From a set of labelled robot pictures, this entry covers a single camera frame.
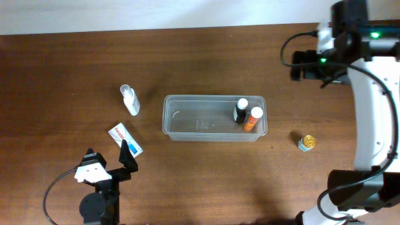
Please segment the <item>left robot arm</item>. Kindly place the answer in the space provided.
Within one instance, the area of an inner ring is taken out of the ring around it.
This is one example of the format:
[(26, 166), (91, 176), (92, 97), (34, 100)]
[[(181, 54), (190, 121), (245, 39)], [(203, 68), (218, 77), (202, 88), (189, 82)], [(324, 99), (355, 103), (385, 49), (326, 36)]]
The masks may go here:
[(74, 178), (94, 187), (94, 192), (86, 195), (79, 205), (84, 224), (119, 224), (119, 184), (138, 171), (126, 140), (121, 144), (119, 162), (123, 167), (107, 171), (103, 156), (89, 148), (78, 165)]

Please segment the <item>white Panadol medicine box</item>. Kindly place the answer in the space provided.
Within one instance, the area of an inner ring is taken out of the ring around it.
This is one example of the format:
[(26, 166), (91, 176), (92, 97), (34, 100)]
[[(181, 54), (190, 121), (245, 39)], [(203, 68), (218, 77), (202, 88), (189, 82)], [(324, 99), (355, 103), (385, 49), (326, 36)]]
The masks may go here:
[(142, 147), (130, 135), (129, 131), (126, 129), (123, 123), (120, 122), (119, 124), (111, 128), (108, 133), (119, 147), (122, 146), (122, 141), (125, 140), (133, 158), (136, 158), (141, 153), (143, 153)]

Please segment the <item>white spray bottle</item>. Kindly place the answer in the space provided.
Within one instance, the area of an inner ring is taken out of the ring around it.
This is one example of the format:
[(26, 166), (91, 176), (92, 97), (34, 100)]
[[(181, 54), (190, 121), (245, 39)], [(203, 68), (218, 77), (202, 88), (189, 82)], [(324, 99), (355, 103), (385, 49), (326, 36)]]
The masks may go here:
[(137, 116), (140, 110), (140, 103), (135, 90), (127, 84), (120, 87), (120, 92), (127, 110), (132, 116)]

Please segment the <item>orange Redoxon tube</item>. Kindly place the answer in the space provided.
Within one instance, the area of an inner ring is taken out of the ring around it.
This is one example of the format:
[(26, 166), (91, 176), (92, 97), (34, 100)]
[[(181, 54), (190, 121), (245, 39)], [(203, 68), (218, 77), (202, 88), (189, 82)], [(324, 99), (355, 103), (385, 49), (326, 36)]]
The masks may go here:
[(258, 122), (258, 120), (260, 118), (262, 118), (263, 114), (264, 114), (264, 111), (262, 108), (253, 107), (251, 109), (250, 116), (244, 125), (244, 130), (248, 131), (248, 132), (251, 131), (254, 128), (254, 126), (256, 125), (256, 123)]

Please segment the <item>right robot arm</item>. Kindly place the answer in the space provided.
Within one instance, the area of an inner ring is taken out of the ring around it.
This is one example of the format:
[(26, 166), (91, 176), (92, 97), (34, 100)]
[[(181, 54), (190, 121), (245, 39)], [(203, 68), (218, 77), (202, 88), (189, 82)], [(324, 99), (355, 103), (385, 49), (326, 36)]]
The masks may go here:
[(358, 224), (399, 203), (399, 28), (371, 24), (366, 1), (344, 0), (310, 35), (317, 48), (294, 52), (291, 79), (350, 85), (357, 144), (353, 169), (331, 171), (316, 205), (294, 222)]

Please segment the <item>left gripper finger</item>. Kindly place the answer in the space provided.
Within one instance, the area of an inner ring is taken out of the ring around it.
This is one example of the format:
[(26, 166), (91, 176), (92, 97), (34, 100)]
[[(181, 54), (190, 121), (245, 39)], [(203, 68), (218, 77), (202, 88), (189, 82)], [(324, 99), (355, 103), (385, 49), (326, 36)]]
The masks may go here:
[(78, 168), (83, 169), (84, 171), (94, 171), (105, 169), (106, 164), (107, 162), (101, 153), (95, 152), (93, 149), (89, 148), (82, 161), (79, 163)]
[(133, 158), (128, 143), (125, 139), (122, 140), (121, 150), (119, 155), (119, 162), (130, 172), (135, 173), (138, 171), (138, 164)]

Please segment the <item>dark bottle white cap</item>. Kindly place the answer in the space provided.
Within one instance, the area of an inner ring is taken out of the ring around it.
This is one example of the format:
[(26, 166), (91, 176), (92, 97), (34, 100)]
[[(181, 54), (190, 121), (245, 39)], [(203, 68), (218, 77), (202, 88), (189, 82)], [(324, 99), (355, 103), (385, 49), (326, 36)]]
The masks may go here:
[(248, 106), (247, 99), (241, 98), (238, 100), (233, 112), (233, 118), (236, 123), (242, 124), (244, 122), (244, 119), (246, 117), (247, 106)]

